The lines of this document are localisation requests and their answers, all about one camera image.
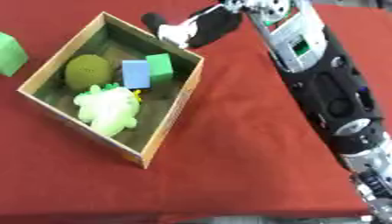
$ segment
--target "red fabric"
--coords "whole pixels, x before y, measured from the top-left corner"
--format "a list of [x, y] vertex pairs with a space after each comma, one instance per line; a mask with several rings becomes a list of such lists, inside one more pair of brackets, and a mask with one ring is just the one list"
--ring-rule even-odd
[[[0, 77], [1, 215], [166, 214], [161, 221], [170, 222], [199, 214], [366, 212], [248, 20], [197, 51], [206, 57], [202, 82], [147, 171], [42, 115], [15, 91], [101, 11], [143, 27], [147, 11], [177, 23], [212, 2], [12, 0], [0, 7], [1, 31], [31, 57], [14, 77]], [[318, 11], [367, 75], [392, 127], [389, 16], [333, 6]]]

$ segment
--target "stuffed animal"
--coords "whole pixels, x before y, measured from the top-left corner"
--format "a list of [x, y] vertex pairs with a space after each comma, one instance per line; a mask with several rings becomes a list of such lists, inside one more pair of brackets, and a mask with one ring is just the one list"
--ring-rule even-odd
[[73, 103], [80, 106], [78, 118], [91, 123], [91, 129], [105, 137], [112, 137], [124, 128], [135, 128], [135, 115], [140, 108], [139, 92], [131, 92], [118, 84], [101, 89], [93, 85], [89, 92], [78, 94]]

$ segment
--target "yellow tag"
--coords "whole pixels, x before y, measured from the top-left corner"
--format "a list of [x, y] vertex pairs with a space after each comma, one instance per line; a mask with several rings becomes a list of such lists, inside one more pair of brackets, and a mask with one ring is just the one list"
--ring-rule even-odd
[[141, 91], [140, 89], [135, 90], [135, 91], [133, 92], [133, 94], [135, 95], [135, 97], [137, 98], [137, 100], [138, 100], [139, 102], [142, 101], [142, 98], [140, 97], [140, 94], [141, 94], [141, 93], [142, 93], [142, 91]]

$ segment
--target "green ball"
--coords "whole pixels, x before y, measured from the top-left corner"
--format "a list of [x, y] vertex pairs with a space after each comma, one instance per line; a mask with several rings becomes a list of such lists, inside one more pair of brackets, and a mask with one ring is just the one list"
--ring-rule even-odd
[[113, 79], [113, 68], [106, 59], [84, 54], [66, 65], [66, 84], [77, 92], [88, 90], [92, 85], [104, 85]]

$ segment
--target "blue foam cube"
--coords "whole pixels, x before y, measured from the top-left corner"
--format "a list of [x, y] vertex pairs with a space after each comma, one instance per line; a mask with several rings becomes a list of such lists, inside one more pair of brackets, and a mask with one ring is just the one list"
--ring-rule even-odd
[[147, 60], [123, 60], [122, 80], [124, 86], [129, 89], [149, 88], [150, 64]]

